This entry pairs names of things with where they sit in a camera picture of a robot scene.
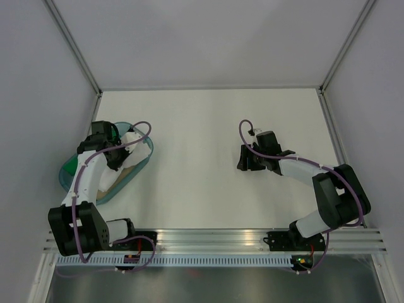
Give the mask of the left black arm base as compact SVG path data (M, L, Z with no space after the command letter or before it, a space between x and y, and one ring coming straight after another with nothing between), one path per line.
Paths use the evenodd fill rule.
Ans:
M126 238L116 240L112 243L110 250L112 251L133 251L133 252L152 252L153 246L151 242L157 245L157 232L140 230Z

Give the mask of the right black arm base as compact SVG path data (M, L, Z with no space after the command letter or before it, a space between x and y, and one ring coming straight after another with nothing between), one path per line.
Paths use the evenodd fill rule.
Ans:
M316 234L309 238L293 235L289 231L267 232L263 242L268 245L273 252L322 252L325 250L326 241L321 234Z

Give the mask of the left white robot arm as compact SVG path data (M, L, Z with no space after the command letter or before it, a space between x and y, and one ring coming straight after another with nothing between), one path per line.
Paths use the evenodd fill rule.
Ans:
M51 208L48 221L63 256L78 255L87 263L92 253L108 249L107 222L96 207L104 170L118 172L129 152L122 146L115 124L93 122L91 134L77 147L78 166L62 204Z

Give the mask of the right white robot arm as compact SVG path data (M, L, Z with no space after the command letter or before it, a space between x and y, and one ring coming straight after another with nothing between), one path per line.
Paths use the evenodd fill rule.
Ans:
M311 237L361 223L370 213L371 204L353 168L347 164L324 167L303 161L292 150L282 150L273 131L250 129L254 138L250 145L241 145L237 169L241 171L269 170L293 178L314 190L317 209L292 222L288 242L295 249L305 248Z

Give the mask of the white t shirt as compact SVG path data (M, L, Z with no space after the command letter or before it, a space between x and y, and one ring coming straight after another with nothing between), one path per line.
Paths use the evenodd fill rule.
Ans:
M142 162L143 160L148 158L148 156L152 152L152 149L149 147L148 143L144 140L144 141L138 142L136 147L133 148L132 150L125 149L125 151L129 152L129 155L123 161L121 166L115 171L138 165L140 162Z

